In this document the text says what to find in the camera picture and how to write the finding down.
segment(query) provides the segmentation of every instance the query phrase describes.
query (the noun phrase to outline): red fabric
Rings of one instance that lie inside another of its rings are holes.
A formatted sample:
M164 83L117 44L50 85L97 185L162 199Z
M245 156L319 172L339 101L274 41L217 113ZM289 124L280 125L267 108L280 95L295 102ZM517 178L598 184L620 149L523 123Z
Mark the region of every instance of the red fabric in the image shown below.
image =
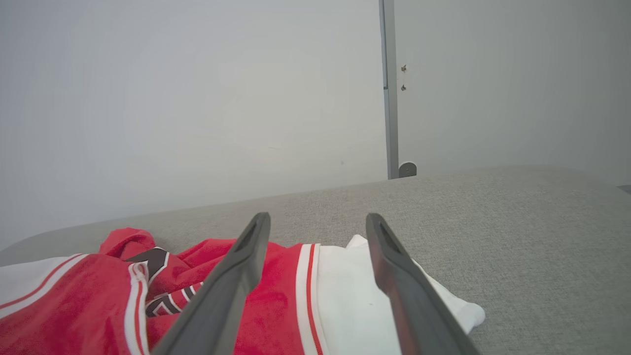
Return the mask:
M169 304L182 309L188 294L199 289L233 243L207 239L183 253L166 256L166 266L147 281L146 298L138 300L148 309L152 301L159 304L146 319L150 349L178 317L178 313L169 314ZM30 306L0 319L0 353L129 354L124 314L130 297L131 263L126 260L153 253L153 248L155 242L146 231L127 228L112 232L99 254L80 261ZM304 353L295 299L300 248L268 244L261 283L245 303L235 354ZM142 265L148 280L155 264L149 260Z

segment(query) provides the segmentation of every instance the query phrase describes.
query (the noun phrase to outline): red and white towel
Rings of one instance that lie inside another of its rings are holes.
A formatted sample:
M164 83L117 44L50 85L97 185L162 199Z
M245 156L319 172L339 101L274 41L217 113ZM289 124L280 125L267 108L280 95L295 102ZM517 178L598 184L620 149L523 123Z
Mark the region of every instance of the red and white towel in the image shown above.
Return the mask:
M234 240L174 255L139 229L110 234L97 254L0 268L0 353L149 355ZM466 332L484 311L430 279ZM399 353L387 297L365 239L347 248L269 243L245 302L235 354Z

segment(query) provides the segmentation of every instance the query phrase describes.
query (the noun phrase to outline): white wall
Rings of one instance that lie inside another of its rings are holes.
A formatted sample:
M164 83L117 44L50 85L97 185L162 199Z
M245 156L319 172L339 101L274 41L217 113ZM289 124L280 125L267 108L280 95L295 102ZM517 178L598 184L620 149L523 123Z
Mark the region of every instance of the white wall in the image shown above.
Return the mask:
M631 2L394 0L399 159L631 184Z
M380 49L376 0L3 1L0 249L385 179Z

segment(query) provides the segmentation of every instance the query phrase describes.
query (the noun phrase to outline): metal strip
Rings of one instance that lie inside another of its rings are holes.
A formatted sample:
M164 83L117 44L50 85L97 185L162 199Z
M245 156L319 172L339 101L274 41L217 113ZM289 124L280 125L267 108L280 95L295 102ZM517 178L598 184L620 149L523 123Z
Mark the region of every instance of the metal strip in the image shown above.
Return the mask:
M394 0L379 0L379 20L381 22L381 56L384 70L388 179L396 179L399 177L399 128L396 101Z

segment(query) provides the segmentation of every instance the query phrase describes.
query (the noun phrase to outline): gray upholstery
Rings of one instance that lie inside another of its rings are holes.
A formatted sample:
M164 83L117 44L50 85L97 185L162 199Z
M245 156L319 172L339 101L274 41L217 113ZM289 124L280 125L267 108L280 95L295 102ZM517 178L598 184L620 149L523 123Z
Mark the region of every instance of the gray upholstery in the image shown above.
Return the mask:
M115 228L150 231L182 251L236 238L268 211L271 240L345 245L382 214L410 255L487 320L482 353L631 351L631 195L547 165L407 177L192 208L53 231L0 252L2 265L96 252Z

